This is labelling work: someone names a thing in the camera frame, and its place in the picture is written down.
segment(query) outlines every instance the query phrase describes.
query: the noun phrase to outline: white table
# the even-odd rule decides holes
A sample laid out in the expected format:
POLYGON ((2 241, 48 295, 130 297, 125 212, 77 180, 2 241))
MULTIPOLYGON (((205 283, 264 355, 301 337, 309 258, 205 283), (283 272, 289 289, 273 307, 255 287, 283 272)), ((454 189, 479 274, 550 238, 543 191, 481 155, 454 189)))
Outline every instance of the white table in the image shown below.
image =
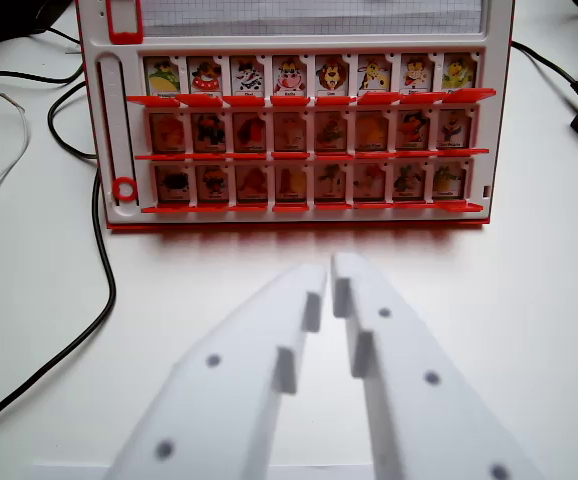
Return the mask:
MULTIPOLYGON (((76 34, 73 10, 57 28, 76 34)), ((578 78, 569 0, 520 0, 514 32, 578 78)), ((0 45, 0 68, 66 76, 79 62, 63 55, 68 48, 51 34, 14 40, 0 45)), ((0 479, 20 478, 35 461, 109 463, 186 349, 284 268, 347 250, 380 265, 547 479, 578 480, 578 136, 567 104, 578 101, 545 75, 512 53, 492 223, 483 228, 106 232, 114 313, 0 417, 0 479)), ((65 90, 0 79, 33 129, 0 191, 0 400, 107 298, 89 214, 94 171, 46 126, 65 90)), ((0 168, 19 148, 16 115, 0 100, 0 168)), ((57 126, 93 151, 82 96, 57 126)), ((361 383, 328 303, 299 394, 283 403, 272 463, 370 461, 361 383)))

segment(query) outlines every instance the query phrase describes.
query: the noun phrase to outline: cartoon character picture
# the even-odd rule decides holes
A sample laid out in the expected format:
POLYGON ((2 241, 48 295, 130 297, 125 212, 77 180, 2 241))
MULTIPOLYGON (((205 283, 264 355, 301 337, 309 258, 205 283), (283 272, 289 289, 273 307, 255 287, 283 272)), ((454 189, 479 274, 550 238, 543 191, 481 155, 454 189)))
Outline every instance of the cartoon character picture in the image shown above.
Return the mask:
POLYGON ((353 168, 353 198, 358 201, 384 201, 385 172, 377 163, 359 164, 353 168))
POLYGON ((388 92, 391 85, 391 63, 384 55, 358 56, 358 95, 388 92))
POLYGON ((278 152, 307 150, 307 124, 297 112, 276 113, 273 116, 274 144, 278 152))
POLYGON ((301 165, 276 165, 276 202, 306 202, 307 174, 301 165))
POLYGON ((261 152, 266 148, 265 122, 252 113, 234 113, 234 150, 236 152, 261 152))
POLYGON ((273 57, 275 74, 274 95, 300 96, 306 95, 306 68, 298 61, 297 56, 273 57))
POLYGON ((427 148, 429 119, 422 111, 399 112, 396 148, 427 148))
POLYGON ((225 124, 215 113, 191 115, 193 145, 196 152, 224 152, 225 124))
POLYGON ((236 183, 239 202, 267 200, 267 174, 261 167, 237 166, 236 183))
POLYGON ((189 176, 178 165, 154 167, 158 203, 189 203, 189 176))
POLYGON ((346 175, 337 163, 319 164, 314 167, 314 199, 321 202, 345 200, 346 175))
POLYGON ((319 97, 347 95, 347 64, 342 55, 317 56, 316 81, 319 97))
POLYGON ((433 198, 463 197, 466 172, 458 162, 441 163, 433 175, 433 198))
POLYGON ((419 200, 424 197, 425 173, 418 164, 396 165, 394 200, 419 200))
POLYGON ((185 129, 179 115, 173 113, 152 113, 151 148, 155 153, 184 152, 185 129))
POLYGON ((426 54, 402 55, 400 71, 404 72, 400 93, 431 91, 433 63, 426 54))
POLYGON ((347 150, 347 122, 340 112, 317 112, 315 129, 317 152, 347 150))
POLYGON ((173 97, 180 93, 178 66, 169 57, 145 57, 147 93, 173 97))
POLYGON ((187 59, 191 93, 220 95, 222 69, 212 57, 189 57, 187 59))
POLYGON ((379 111, 359 112, 356 115, 356 150, 386 150, 388 124, 379 111))
POLYGON ((446 53, 442 75, 442 88, 453 92, 460 88, 471 88, 476 78, 476 62, 470 53, 446 53))
POLYGON ((262 65, 256 57, 231 57, 231 90, 234 95, 264 97, 262 65))
POLYGON ((227 173, 218 165, 197 167, 199 202, 224 202, 229 200, 227 173))
POLYGON ((464 148, 469 141, 471 118, 464 110, 441 110, 438 148, 464 148))

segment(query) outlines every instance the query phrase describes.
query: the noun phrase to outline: guess who game board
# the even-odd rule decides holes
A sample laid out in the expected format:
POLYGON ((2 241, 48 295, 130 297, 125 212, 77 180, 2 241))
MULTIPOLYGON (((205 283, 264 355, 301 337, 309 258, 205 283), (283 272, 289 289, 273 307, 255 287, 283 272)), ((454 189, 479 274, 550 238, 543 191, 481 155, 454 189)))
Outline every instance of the guess who game board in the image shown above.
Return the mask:
POLYGON ((243 1, 78 2, 110 228, 489 222, 513 0, 243 1))

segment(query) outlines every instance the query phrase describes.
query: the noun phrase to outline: grid paper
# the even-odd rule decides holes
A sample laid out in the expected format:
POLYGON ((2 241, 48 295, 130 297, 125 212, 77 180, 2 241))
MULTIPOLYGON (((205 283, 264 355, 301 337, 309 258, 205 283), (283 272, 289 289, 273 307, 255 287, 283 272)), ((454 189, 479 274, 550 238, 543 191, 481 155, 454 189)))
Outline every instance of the grid paper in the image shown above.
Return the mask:
POLYGON ((481 31, 484 0, 142 0, 147 36, 481 31))

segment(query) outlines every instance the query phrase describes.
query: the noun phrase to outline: red ring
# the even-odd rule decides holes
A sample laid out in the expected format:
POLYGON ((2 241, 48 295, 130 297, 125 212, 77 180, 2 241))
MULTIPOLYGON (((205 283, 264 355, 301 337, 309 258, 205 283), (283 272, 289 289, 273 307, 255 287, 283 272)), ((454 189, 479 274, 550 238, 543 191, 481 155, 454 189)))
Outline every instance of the red ring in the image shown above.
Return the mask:
POLYGON ((113 196, 116 197, 121 202, 133 202, 138 198, 138 185, 133 178, 130 177, 119 177, 113 181, 113 196), (120 193, 120 186, 127 184, 131 187, 130 195, 123 195, 120 193))

